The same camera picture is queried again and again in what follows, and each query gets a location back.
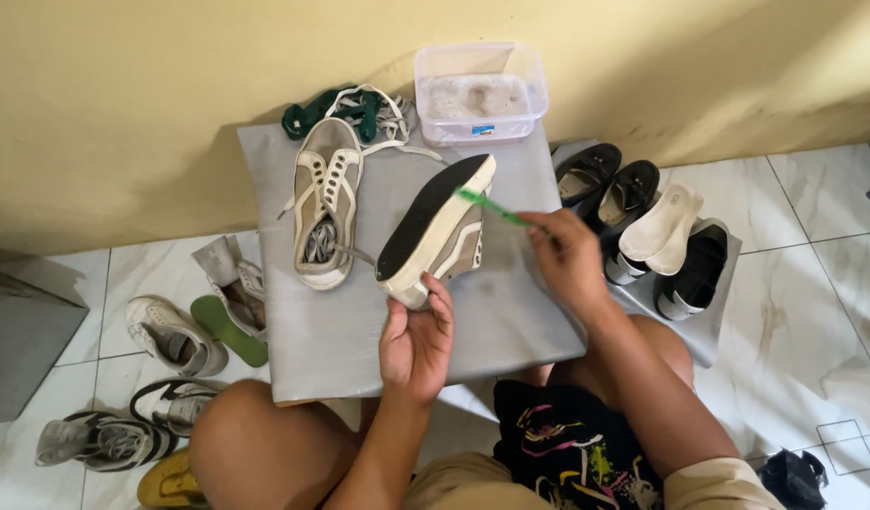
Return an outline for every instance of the green toothbrush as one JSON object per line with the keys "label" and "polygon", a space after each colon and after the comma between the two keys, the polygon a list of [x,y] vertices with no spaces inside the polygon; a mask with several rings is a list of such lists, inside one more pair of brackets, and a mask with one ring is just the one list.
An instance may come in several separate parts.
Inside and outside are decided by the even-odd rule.
{"label": "green toothbrush", "polygon": [[512,212],[508,211],[504,207],[501,207],[500,205],[498,205],[494,201],[488,200],[486,197],[484,197],[482,195],[482,193],[477,193],[475,191],[467,190],[466,188],[461,186],[461,187],[458,187],[457,189],[454,190],[454,194],[456,196],[460,197],[461,199],[469,202],[469,203],[479,204],[479,205],[485,207],[486,209],[490,209],[490,210],[494,211],[495,213],[498,214],[498,216],[500,216],[501,218],[504,218],[505,220],[509,221],[510,223],[515,223],[515,224],[523,226],[523,227],[529,226],[529,221],[526,221],[526,220],[520,218],[519,216],[517,216],[516,214],[513,214]]}

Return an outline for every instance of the yellow shoe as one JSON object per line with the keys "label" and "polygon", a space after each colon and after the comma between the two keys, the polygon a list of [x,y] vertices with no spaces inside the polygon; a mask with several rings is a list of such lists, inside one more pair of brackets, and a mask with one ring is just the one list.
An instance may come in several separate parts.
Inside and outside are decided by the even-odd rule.
{"label": "yellow shoe", "polygon": [[135,495],[143,506],[208,506],[189,469],[189,448],[174,452],[149,469],[139,481]]}

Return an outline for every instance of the container label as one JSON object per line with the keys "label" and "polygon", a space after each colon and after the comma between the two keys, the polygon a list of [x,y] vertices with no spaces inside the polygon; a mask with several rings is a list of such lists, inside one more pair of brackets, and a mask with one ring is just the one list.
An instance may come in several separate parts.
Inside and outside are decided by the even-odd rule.
{"label": "container label", "polygon": [[495,124],[487,126],[473,126],[473,136],[491,136],[495,134]]}

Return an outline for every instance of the person's left hand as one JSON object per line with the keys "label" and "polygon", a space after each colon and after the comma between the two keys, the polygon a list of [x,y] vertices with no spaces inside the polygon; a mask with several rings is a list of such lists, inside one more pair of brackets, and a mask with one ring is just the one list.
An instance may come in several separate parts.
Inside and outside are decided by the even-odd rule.
{"label": "person's left hand", "polygon": [[384,395],[396,394],[428,407],[448,378],[454,343],[454,311],[448,290],[429,273],[422,276],[429,288],[429,306],[407,310],[388,298],[388,322],[381,330],[379,360]]}

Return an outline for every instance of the person's right hand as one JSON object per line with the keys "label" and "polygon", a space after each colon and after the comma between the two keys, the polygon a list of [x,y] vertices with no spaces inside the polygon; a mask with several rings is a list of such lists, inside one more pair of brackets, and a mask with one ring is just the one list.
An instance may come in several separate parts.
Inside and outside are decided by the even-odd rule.
{"label": "person's right hand", "polygon": [[529,221],[535,258],[549,289],[571,311],[584,313],[609,298],[601,267],[599,238],[569,209],[551,214],[520,212]]}

